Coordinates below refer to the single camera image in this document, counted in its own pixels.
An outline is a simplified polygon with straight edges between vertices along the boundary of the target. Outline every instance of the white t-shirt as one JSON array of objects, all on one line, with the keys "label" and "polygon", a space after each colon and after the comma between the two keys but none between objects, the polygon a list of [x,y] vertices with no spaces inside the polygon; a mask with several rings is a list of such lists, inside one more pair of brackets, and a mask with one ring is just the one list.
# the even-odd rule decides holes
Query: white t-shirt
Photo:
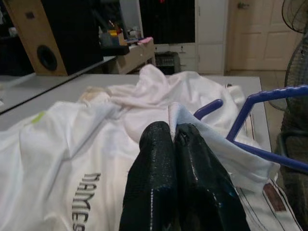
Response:
[{"label": "white t-shirt", "polygon": [[[217,98],[222,108],[202,121],[193,117]],[[117,231],[140,136],[159,120],[169,124],[172,138],[177,124],[194,124],[233,184],[259,198],[279,165],[224,139],[238,113],[235,101],[223,86],[195,72],[166,78],[148,65],[136,86],[111,86],[90,101],[57,102],[0,132],[0,231]],[[257,146],[244,132],[237,139]],[[285,220],[299,230],[293,219]],[[247,221],[259,230],[253,219]]]}]

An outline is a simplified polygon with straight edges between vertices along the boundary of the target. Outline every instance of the speaker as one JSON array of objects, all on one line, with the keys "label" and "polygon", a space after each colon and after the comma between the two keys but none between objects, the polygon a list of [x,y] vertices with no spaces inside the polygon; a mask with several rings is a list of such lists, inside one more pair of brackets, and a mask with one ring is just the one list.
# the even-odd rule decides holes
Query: speaker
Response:
[{"label": "speaker", "polygon": [[103,60],[88,0],[4,0],[35,72],[67,76]]}]

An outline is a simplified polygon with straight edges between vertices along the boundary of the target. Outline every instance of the door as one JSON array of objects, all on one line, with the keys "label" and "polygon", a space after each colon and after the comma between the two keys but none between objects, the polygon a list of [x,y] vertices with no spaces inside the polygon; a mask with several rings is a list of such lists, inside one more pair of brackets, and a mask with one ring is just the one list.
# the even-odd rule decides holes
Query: door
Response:
[{"label": "door", "polygon": [[283,0],[232,0],[231,69],[286,70],[297,33],[284,24]]}]

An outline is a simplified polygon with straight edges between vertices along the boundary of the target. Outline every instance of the table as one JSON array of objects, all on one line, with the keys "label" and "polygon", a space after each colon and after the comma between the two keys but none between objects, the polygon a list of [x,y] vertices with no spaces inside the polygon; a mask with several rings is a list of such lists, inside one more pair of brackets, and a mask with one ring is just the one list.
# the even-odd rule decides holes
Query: table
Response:
[{"label": "table", "polygon": [[35,73],[19,78],[1,76],[2,78],[0,77],[0,81],[1,79],[5,79],[6,81],[1,82],[1,85],[3,85],[2,87],[4,88],[4,94],[3,96],[0,95],[0,98],[2,98],[4,105],[0,106],[0,114],[28,100],[31,100],[46,91],[64,84],[65,82],[70,81],[97,66],[105,64],[114,58],[116,57],[105,56],[103,61],[89,66],[70,76],[38,76]]},{"label": "table", "polygon": [[[221,85],[226,85],[228,83],[239,85],[242,87],[246,96],[261,91],[259,77],[206,77]],[[0,131],[8,129],[10,126],[28,116],[48,109],[56,101],[75,102],[88,86],[107,87],[110,85],[136,84],[138,80],[138,75],[83,74],[0,115]],[[271,151],[264,104],[256,104],[251,114],[255,126],[255,140],[261,145],[262,149]]]},{"label": "table", "polygon": [[138,66],[147,63],[148,60],[155,65],[155,45],[153,39],[148,43],[130,46],[128,54],[120,55],[105,65],[108,67],[107,72],[110,74],[127,74]]}]

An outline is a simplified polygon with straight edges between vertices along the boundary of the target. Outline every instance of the tiled floor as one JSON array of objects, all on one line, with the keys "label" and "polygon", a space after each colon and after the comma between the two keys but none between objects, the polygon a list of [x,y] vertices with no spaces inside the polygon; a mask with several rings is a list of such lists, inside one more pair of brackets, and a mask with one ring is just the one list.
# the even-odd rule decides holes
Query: tiled floor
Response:
[{"label": "tiled floor", "polygon": [[[228,76],[258,76],[262,90],[272,90],[284,87],[285,71],[230,71]],[[269,128],[269,139],[272,151],[275,151],[277,136],[283,118],[283,111],[272,107],[269,102],[264,103]]]}]

